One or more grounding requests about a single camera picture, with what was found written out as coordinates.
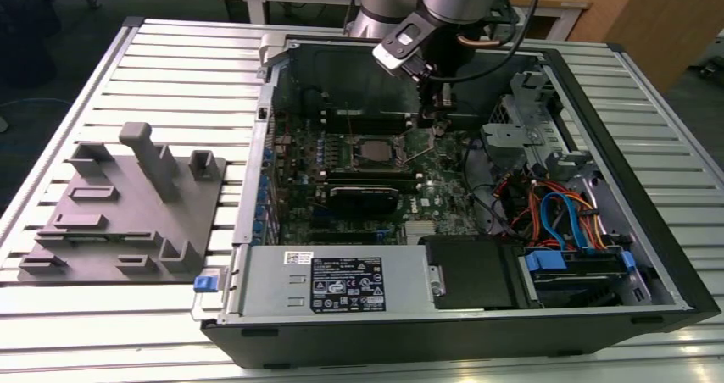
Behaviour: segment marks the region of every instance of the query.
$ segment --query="blue plastic clip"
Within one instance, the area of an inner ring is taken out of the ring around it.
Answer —
[[[566,270],[564,254],[559,250],[536,250],[526,256],[528,270]]]
[[[194,279],[194,292],[217,292],[218,275],[200,275]]]
[[[622,259],[624,260],[624,266],[628,271],[634,271],[636,269],[636,259],[634,258],[634,255],[631,252],[623,251],[622,252]]]

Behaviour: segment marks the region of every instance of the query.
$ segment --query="metal bracket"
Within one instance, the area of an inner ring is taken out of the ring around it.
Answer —
[[[496,147],[524,147],[531,145],[543,145],[542,137],[532,131],[528,131],[520,125],[507,123],[489,123],[484,125],[487,141]]]
[[[286,33],[268,33],[260,44],[260,61],[262,67],[269,67],[272,61],[286,50]]]

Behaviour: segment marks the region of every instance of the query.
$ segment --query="warning label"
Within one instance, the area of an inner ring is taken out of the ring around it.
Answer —
[[[383,258],[313,258],[316,313],[385,311]]]

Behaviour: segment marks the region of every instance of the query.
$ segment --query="slotted metal surface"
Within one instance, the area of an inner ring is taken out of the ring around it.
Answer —
[[[63,162],[74,143],[110,142],[113,153],[130,153],[117,141],[118,130],[130,120],[154,125],[153,139],[170,143],[174,155],[190,155],[202,147],[230,161],[206,258],[210,267],[229,264],[262,84],[256,77],[257,49],[270,30],[339,34],[337,30],[170,20],[148,20],[141,28],[123,28],[0,222],[0,230],[9,230],[0,249],[2,282],[18,279],[21,257],[34,246],[34,227],[49,221],[74,175]],[[647,89],[626,56],[599,44],[531,44],[555,47],[564,54],[677,239],[724,306],[722,172]],[[586,148],[571,116],[564,118]],[[221,307],[218,294],[196,297],[192,286],[7,286],[0,289],[0,372],[10,375],[0,380],[598,382],[628,381],[634,374],[658,381],[724,381],[718,362],[724,355],[723,316],[671,334],[640,336],[591,356],[276,372],[234,366],[200,332],[190,314],[196,300],[209,314]]]

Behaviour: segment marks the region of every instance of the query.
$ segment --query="motherboard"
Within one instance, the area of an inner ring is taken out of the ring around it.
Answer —
[[[288,116],[277,126],[280,244],[417,244],[416,230],[477,234],[463,184],[468,133],[329,133]]]

